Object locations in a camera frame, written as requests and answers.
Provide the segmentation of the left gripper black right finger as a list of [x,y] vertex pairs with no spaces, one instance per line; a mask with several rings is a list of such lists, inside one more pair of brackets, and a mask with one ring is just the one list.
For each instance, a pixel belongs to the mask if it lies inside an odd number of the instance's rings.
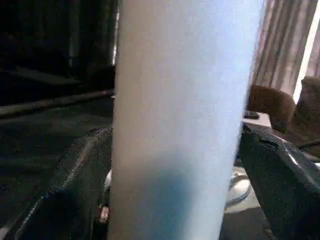
[[320,170],[292,143],[244,124],[238,157],[279,240],[320,238]]

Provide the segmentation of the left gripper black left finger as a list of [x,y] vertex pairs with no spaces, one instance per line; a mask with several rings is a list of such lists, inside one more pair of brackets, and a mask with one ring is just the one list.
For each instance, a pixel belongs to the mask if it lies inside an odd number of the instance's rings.
[[3,142],[3,237],[92,240],[111,170],[112,129]]

